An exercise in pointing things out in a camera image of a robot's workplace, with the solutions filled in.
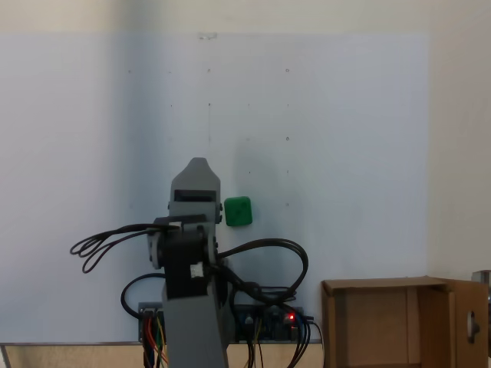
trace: white backdrop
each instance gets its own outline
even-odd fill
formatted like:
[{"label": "white backdrop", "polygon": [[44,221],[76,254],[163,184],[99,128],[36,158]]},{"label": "white backdrop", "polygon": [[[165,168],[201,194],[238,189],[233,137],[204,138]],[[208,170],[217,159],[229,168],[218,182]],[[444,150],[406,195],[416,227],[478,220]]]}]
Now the white backdrop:
[{"label": "white backdrop", "polygon": [[[427,37],[10,34],[0,36],[0,343],[134,341],[119,296],[151,272],[145,239],[90,274],[78,240],[166,215],[194,156],[254,222],[219,226],[222,250],[284,237],[320,281],[425,274]],[[300,261],[233,258],[243,278],[291,283]],[[162,281],[129,294],[156,301]]]}]

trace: wire bundle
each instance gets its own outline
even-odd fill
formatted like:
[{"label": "wire bundle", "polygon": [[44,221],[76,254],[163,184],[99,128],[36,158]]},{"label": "wire bundle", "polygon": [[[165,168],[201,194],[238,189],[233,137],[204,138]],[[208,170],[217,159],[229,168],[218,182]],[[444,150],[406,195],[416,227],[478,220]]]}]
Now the wire bundle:
[{"label": "wire bundle", "polygon": [[[154,326],[158,326],[157,331],[154,333]],[[167,358],[167,348],[165,335],[163,334],[162,324],[160,323],[160,318],[158,316],[155,317],[146,317],[142,323],[142,341],[143,341],[143,354],[145,357],[145,366],[148,368],[153,368],[154,363],[154,354],[157,354],[157,364],[156,368],[164,368],[163,363],[165,362],[167,365],[169,364],[169,360]],[[150,353],[147,351],[147,345],[150,346]]]},{"label": "wire bundle", "polygon": [[[100,234],[92,235],[91,237],[78,242],[76,245],[71,247],[70,254],[78,255],[80,258],[87,258],[87,260],[84,262],[84,265],[82,266],[82,272],[88,274],[95,268],[95,266],[97,266],[102,257],[104,257],[106,253],[108,253],[115,245],[118,245],[128,239],[136,238],[137,236],[149,235],[155,232],[165,232],[166,230],[175,227],[176,226],[158,224],[135,224],[123,226],[122,228],[118,228],[110,232],[101,232]],[[127,234],[129,232],[133,232],[133,234],[104,244],[104,242],[108,240],[111,236]],[[87,268],[87,265],[89,264],[91,259],[97,254],[99,254],[99,257],[89,268]]]},{"label": "wire bundle", "polygon": [[[236,324],[239,325],[239,328],[243,329],[235,309],[235,298],[238,291],[242,291],[249,295],[251,298],[262,302],[266,307],[276,305],[283,309],[286,313],[295,314],[295,325],[298,328],[299,333],[295,353],[292,357],[292,361],[288,365],[288,368],[293,368],[302,358],[310,342],[311,336],[310,324],[305,316],[286,304],[286,302],[291,301],[292,298],[293,300],[295,299],[296,290],[300,283],[303,281],[305,275],[307,274],[308,256],[305,250],[294,241],[279,238],[270,238],[251,241],[249,243],[245,243],[244,245],[240,245],[239,247],[234,248],[230,251],[219,253],[218,259],[224,259],[226,257],[237,255],[238,253],[242,253],[244,251],[264,247],[287,248],[300,257],[300,259],[302,260],[303,269],[300,276],[298,276],[297,280],[292,284],[292,286],[278,288],[278,290],[274,292],[266,291],[267,289],[265,289],[264,287],[259,287],[257,284],[242,280],[234,271],[226,267],[223,263],[213,265],[211,266],[211,268],[214,272],[218,274],[218,276],[225,278],[230,284],[232,284],[232,294],[230,295],[229,304],[230,309],[232,310],[232,315],[234,316]],[[249,359],[246,367],[252,368],[255,362],[255,347],[252,344],[252,338],[247,334],[246,336],[246,342],[249,348]]]},{"label": "wire bundle", "polygon": [[[171,226],[171,225],[158,225],[158,224],[136,224],[136,225],[128,225],[124,226],[122,228],[109,231],[109,232],[101,232],[100,234],[93,235],[89,238],[86,238],[80,242],[78,242],[76,245],[71,247],[70,253],[72,255],[78,255],[80,258],[87,258],[87,260],[84,262],[84,265],[82,267],[82,271],[87,274],[91,272],[95,266],[101,261],[102,257],[106,255],[106,253],[112,249],[117,244],[120,244],[121,242],[124,242],[128,239],[135,238],[137,236],[141,235],[150,235],[154,234],[156,232],[165,232],[166,230],[170,228],[175,228],[176,226]],[[107,244],[104,244],[106,240],[108,240],[111,236],[114,235],[122,235],[122,234],[127,234],[127,233],[133,233],[126,235],[122,238],[119,238],[115,241],[109,242]],[[249,251],[252,249],[256,248],[265,248],[265,247],[280,247],[280,248],[286,248],[290,251],[293,251],[300,257],[302,260],[302,272],[298,276],[297,280],[289,287],[262,287],[257,285],[256,283],[252,282],[246,282],[242,280],[234,271],[232,271],[230,268],[225,266],[225,262],[221,261],[224,258],[227,258],[232,255],[237,255],[238,253],[242,253],[244,251]],[[87,268],[87,265],[90,263],[91,259],[94,258],[96,255],[99,255],[97,259],[94,261],[94,263]],[[298,361],[302,358],[305,350],[307,349],[307,346],[310,342],[310,336],[311,336],[311,329],[310,329],[310,323],[309,320],[301,314],[298,310],[295,310],[293,307],[290,307],[286,303],[289,301],[293,301],[295,299],[296,295],[296,290],[300,283],[303,281],[305,278],[305,275],[307,274],[308,270],[308,256],[305,250],[297,243],[294,241],[286,240],[286,239],[280,239],[280,238],[269,238],[269,239],[261,239],[261,240],[256,240],[256,241],[251,241],[249,243],[245,243],[244,245],[240,245],[237,248],[234,248],[230,251],[225,251],[223,253],[219,253],[217,257],[218,264],[212,264],[209,266],[210,273],[209,274],[215,274],[217,277],[224,278],[226,281],[228,281],[232,285],[232,293],[229,296],[229,305],[232,310],[232,315],[234,316],[234,319],[236,321],[236,324],[242,328],[242,325],[239,322],[236,309],[235,309],[235,298],[237,292],[244,292],[247,295],[249,295],[251,298],[255,299],[256,301],[259,301],[265,305],[265,307],[270,307],[270,306],[278,306],[280,307],[284,312],[286,313],[293,313],[295,314],[295,325],[298,328],[298,340],[297,340],[297,347],[295,348],[295,354],[292,357],[292,361],[288,365],[288,368],[293,368],[296,366]],[[121,304],[123,305],[124,310],[129,313],[131,316],[137,318],[137,319],[143,319],[143,341],[148,342],[148,344],[151,347],[151,352],[152,352],[152,358],[153,358],[153,351],[157,352],[157,364],[161,360],[167,363],[167,357],[165,352],[162,351],[163,348],[165,348],[165,340],[164,340],[164,333],[163,329],[160,326],[160,322],[157,318],[157,324],[159,325],[160,328],[160,336],[162,337],[162,344],[159,345],[156,340],[159,340],[158,337],[156,339],[153,339],[153,329],[152,329],[152,319],[143,317],[140,314],[138,314],[135,310],[132,310],[131,308],[128,307],[126,301],[125,301],[125,294],[127,292],[127,289],[134,284],[135,282],[142,280],[144,278],[152,278],[152,277],[157,277],[157,278],[165,278],[164,274],[145,274],[143,276],[140,276],[139,278],[136,278],[135,280],[131,281],[123,290],[123,293],[121,294]],[[249,348],[249,359],[245,367],[247,368],[252,368],[253,365],[255,364],[255,344],[258,342],[258,337],[254,339],[254,344],[252,342],[253,337],[250,337],[248,334],[247,336],[247,345]],[[259,352],[261,353],[261,361],[262,361],[262,351],[261,347],[259,345]],[[148,363],[149,366],[153,367],[153,364],[150,365],[150,356],[148,356],[147,350],[145,350],[145,361]]]}]

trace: box flap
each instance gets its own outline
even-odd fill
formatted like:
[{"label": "box flap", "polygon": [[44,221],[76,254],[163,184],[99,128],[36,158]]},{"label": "box flap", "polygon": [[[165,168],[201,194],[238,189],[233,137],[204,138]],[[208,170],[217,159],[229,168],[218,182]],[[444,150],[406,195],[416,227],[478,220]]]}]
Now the box flap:
[{"label": "box flap", "polygon": [[[444,281],[455,294],[456,366],[487,368],[488,285],[473,281]],[[474,335],[476,326],[480,331]]]},{"label": "box flap", "polygon": [[345,290],[328,298],[335,300],[335,368],[409,363],[407,289]]},{"label": "box flap", "polygon": [[336,312],[334,297],[322,293],[322,328],[325,339],[324,368],[337,368],[336,363]]},{"label": "box flap", "polygon": [[420,305],[421,366],[456,368],[454,293],[429,287],[422,287],[417,293]]},{"label": "box flap", "polygon": [[445,285],[445,281],[438,278],[423,276],[421,278],[371,278],[365,280],[326,280],[322,286],[324,290],[333,295],[336,290],[350,288],[406,288],[409,286]]}]

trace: black cable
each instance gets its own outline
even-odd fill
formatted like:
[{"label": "black cable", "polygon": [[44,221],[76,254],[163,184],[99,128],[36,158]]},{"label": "black cable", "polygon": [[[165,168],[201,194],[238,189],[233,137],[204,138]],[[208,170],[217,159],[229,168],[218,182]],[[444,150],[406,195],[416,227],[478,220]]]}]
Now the black cable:
[{"label": "black cable", "polygon": [[135,282],[138,282],[140,280],[143,280],[145,278],[166,278],[165,274],[159,274],[159,273],[153,273],[153,274],[144,274],[142,276],[139,276],[138,278],[135,278],[133,281],[131,281],[128,285],[126,285],[121,291],[121,306],[123,309],[132,317],[135,317],[138,320],[142,320],[143,316],[141,314],[138,314],[135,310],[131,309],[130,306],[126,302],[126,293],[128,289],[130,288],[131,285],[133,285]]},{"label": "black cable", "polygon": [[295,292],[298,286],[300,285],[305,275],[307,274],[308,256],[305,250],[300,245],[298,245],[294,241],[290,241],[286,239],[278,239],[278,238],[255,240],[249,243],[245,243],[244,245],[240,245],[239,247],[234,248],[230,251],[219,253],[218,259],[229,257],[230,255],[236,255],[238,253],[249,251],[251,249],[264,248],[264,247],[287,248],[295,252],[302,260],[303,269],[300,276],[292,284],[292,286],[288,287],[284,292],[278,293],[275,297],[265,296],[262,292],[258,291],[257,288],[254,288],[250,284],[245,283],[241,278],[239,278],[239,276],[237,276],[237,274],[235,274],[232,270],[230,270],[229,268],[223,265],[212,266],[212,268],[214,269],[214,271],[218,271],[228,282],[236,286],[238,290],[245,292],[253,299],[256,299],[257,301],[261,301],[262,303],[269,306],[278,303],[283,303],[285,302],[285,300],[289,299],[290,297],[295,296]]},{"label": "black cable", "polygon": [[[155,232],[165,232],[170,228],[175,228],[176,226],[170,225],[158,225],[158,224],[135,224],[135,225],[127,225],[122,228],[118,228],[116,230],[112,230],[109,232],[101,232],[100,234],[92,235],[89,238],[86,238],[77,244],[75,244],[70,249],[70,254],[78,255],[80,258],[87,258],[84,262],[84,266],[82,267],[82,272],[88,274],[91,272],[95,266],[101,261],[102,257],[112,249],[115,245],[124,242],[125,240],[135,238],[140,235],[149,235]],[[129,232],[134,232],[134,234],[127,235],[123,238],[117,239],[113,242],[107,243],[103,245],[103,243],[108,240],[113,235],[122,235],[127,234]],[[96,261],[87,269],[88,263],[91,259],[99,252],[102,252]]]},{"label": "black cable", "polygon": [[151,368],[150,359],[149,359],[147,351],[145,349],[143,349],[143,366],[145,368]]},{"label": "black cable", "polygon": [[261,334],[260,325],[262,324],[262,319],[259,319],[259,323],[257,324],[257,331],[254,332],[254,334],[257,336],[255,339],[255,342],[258,344],[259,348],[259,356],[261,357],[261,367],[264,368],[264,362],[262,361],[262,349],[261,349],[261,343],[259,342],[259,335]]},{"label": "black cable", "polygon": [[325,346],[324,346],[324,338],[322,337],[322,331],[321,331],[321,328],[319,327],[318,324],[316,324],[313,320],[310,320],[309,321],[310,324],[313,324],[314,326],[317,327],[317,331],[319,331],[319,336],[321,337],[321,345],[322,345],[322,364],[324,366],[325,364]]},{"label": "black cable", "polygon": [[[303,316],[303,314],[301,314],[298,310],[295,310],[292,307],[285,304],[286,301],[290,301],[292,298],[295,298],[296,290],[300,285],[300,283],[303,281],[307,273],[308,256],[305,250],[300,245],[298,245],[293,241],[289,241],[286,239],[270,238],[270,239],[251,241],[237,248],[234,248],[230,251],[219,253],[218,259],[229,257],[230,255],[236,255],[238,253],[248,251],[251,249],[271,247],[271,246],[287,248],[293,251],[294,253],[296,253],[302,260],[303,269],[300,276],[292,284],[292,286],[287,287],[285,289],[279,288],[277,291],[265,291],[263,290],[264,289],[263,287],[260,287],[255,283],[245,282],[235,272],[233,272],[230,268],[226,267],[224,264],[212,265],[210,268],[212,272],[215,272],[219,276],[225,278],[225,280],[227,280],[232,285],[234,290],[234,295],[233,295],[234,298],[237,291],[242,291],[247,295],[249,295],[250,297],[252,297],[253,299],[262,302],[266,307],[277,305],[284,310],[292,311],[295,313],[295,316],[297,316],[295,318],[295,324],[297,325],[298,328],[298,340],[297,340],[297,347],[295,349],[295,354],[292,357],[292,361],[288,365],[288,368],[292,368],[296,366],[298,361],[302,358],[310,342],[310,336],[311,336],[310,326],[308,325],[308,321],[305,318],[305,316]],[[250,364],[251,363],[250,358],[251,357],[249,353],[248,367],[252,368]]]},{"label": "black cable", "polygon": [[239,332],[244,334],[245,336],[245,341],[247,343],[247,350],[248,350],[247,368],[252,368],[253,362],[255,360],[254,348],[252,347],[252,341],[249,335],[247,334],[246,329],[242,326],[239,316],[237,315],[236,295],[237,295],[237,289],[233,288],[229,297],[229,306],[232,312],[233,319],[236,322],[236,326],[239,326]]},{"label": "black cable", "polygon": [[5,368],[12,368],[12,365],[10,364],[10,360],[8,359],[7,348],[5,347],[5,345],[0,345],[0,351],[2,352]]},{"label": "black cable", "polygon": [[255,368],[255,345],[259,342],[259,325],[258,322],[256,321],[254,323],[254,368]]}]

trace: robotic arm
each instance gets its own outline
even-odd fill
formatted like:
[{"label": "robotic arm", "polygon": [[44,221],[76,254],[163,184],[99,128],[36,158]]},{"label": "robotic arm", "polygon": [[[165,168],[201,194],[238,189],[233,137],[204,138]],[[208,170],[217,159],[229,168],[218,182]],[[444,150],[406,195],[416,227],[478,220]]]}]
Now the robotic arm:
[{"label": "robotic arm", "polygon": [[148,236],[150,260],[164,268],[162,291],[167,351],[175,368],[228,368],[226,348],[234,321],[227,283],[206,269],[217,262],[215,225],[220,215],[220,180],[206,159],[192,159],[172,181],[169,215],[156,224],[178,228]]}]

